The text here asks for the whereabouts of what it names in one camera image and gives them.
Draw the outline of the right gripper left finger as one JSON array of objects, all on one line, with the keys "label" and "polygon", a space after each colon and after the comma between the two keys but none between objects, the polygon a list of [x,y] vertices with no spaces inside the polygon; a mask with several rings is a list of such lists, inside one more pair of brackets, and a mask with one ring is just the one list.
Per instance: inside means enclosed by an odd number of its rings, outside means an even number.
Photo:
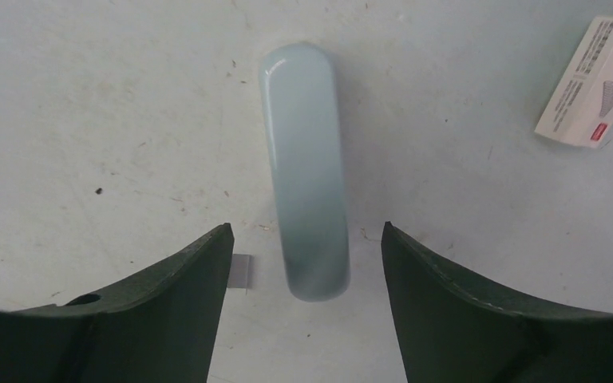
[{"label": "right gripper left finger", "polygon": [[184,249],[62,306],[0,311],[0,382],[204,382],[234,235]]}]

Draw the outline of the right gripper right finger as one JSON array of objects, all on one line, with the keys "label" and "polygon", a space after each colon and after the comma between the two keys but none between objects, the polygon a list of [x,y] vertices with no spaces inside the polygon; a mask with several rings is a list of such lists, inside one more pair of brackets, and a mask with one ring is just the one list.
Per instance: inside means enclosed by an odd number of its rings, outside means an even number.
[{"label": "right gripper right finger", "polygon": [[613,314],[522,293],[392,223],[382,262],[410,382],[613,382]]}]

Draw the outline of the grey staple strip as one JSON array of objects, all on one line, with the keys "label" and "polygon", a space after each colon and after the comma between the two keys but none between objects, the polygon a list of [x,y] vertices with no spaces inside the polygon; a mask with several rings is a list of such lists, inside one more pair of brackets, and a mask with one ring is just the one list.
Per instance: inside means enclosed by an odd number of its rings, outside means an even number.
[{"label": "grey staple strip", "polygon": [[247,254],[233,254],[231,267],[227,279],[228,289],[249,290],[252,285],[253,256]]}]

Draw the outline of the light blue stapler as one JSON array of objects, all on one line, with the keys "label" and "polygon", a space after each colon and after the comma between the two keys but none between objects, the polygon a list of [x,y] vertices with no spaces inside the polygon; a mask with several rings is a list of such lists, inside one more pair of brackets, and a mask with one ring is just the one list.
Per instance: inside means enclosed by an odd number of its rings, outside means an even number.
[{"label": "light blue stapler", "polygon": [[268,53],[259,85],[287,285],[304,302],[350,281],[336,76],[329,55],[299,42]]}]

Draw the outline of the white staple box sleeve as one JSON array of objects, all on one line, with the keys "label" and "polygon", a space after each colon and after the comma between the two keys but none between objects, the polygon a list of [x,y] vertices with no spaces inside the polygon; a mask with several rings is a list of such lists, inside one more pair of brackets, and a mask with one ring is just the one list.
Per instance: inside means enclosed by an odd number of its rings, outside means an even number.
[{"label": "white staple box sleeve", "polygon": [[597,148],[613,125],[613,17],[593,19],[534,133],[561,144]]}]

